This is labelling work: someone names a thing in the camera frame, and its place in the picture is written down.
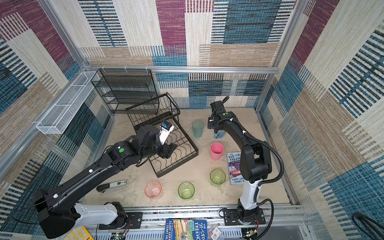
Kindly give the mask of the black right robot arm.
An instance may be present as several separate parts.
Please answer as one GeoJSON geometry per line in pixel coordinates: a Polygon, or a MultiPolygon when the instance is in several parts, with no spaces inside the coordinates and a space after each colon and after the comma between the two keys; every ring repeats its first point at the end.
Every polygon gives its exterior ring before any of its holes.
{"type": "Polygon", "coordinates": [[[229,99],[211,103],[212,114],[208,118],[208,129],[215,132],[223,130],[228,133],[241,150],[240,173],[243,176],[243,193],[238,200],[236,213],[224,213],[231,224],[251,224],[261,216],[260,206],[267,200],[259,202],[262,185],[277,182],[284,175],[284,163],[280,155],[267,142],[253,137],[239,122],[233,112],[226,111],[224,103],[229,99]],[[269,180],[272,172],[271,154],[280,164],[279,174],[269,180]]]}

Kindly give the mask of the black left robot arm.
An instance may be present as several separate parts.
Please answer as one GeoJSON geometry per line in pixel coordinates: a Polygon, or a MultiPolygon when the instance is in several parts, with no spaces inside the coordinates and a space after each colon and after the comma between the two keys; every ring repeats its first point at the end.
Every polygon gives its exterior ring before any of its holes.
{"type": "Polygon", "coordinates": [[[169,131],[161,132],[153,125],[139,128],[135,136],[115,143],[106,153],[82,172],[49,191],[38,190],[33,201],[38,211],[38,222],[48,239],[65,235],[76,227],[99,225],[125,229],[129,219],[119,202],[86,206],[78,201],[105,180],[129,166],[140,167],[158,155],[168,159],[177,144],[166,144],[169,131]]]}

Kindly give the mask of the pink plastic cup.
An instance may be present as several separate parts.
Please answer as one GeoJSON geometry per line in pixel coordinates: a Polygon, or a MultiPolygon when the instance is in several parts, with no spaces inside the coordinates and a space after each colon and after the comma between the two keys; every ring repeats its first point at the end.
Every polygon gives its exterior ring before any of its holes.
{"type": "Polygon", "coordinates": [[[218,161],[222,157],[225,148],[221,143],[216,142],[211,144],[210,150],[211,159],[214,161],[218,161]]]}

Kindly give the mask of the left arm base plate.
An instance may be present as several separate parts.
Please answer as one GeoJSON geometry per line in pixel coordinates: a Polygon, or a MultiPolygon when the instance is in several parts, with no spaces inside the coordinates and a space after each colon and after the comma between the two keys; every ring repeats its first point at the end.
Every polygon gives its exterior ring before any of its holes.
{"type": "Polygon", "coordinates": [[[98,230],[139,229],[142,224],[143,212],[131,212],[118,215],[110,225],[99,225],[98,230]]]}

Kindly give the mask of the teal textured plastic cup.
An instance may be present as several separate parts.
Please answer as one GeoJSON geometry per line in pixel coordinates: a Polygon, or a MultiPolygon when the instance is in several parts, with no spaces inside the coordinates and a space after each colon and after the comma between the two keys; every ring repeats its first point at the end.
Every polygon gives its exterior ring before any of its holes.
{"type": "Polygon", "coordinates": [[[204,131],[204,122],[196,120],[192,123],[193,135],[195,138],[201,138],[204,131]]]}

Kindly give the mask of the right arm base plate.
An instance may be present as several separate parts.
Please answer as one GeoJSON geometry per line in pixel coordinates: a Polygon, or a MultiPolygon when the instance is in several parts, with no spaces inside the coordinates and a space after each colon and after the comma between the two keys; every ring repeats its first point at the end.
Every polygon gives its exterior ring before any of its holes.
{"type": "Polygon", "coordinates": [[[226,226],[236,225],[264,225],[266,224],[263,209],[256,207],[252,210],[223,208],[219,210],[219,216],[224,219],[226,226]]]}

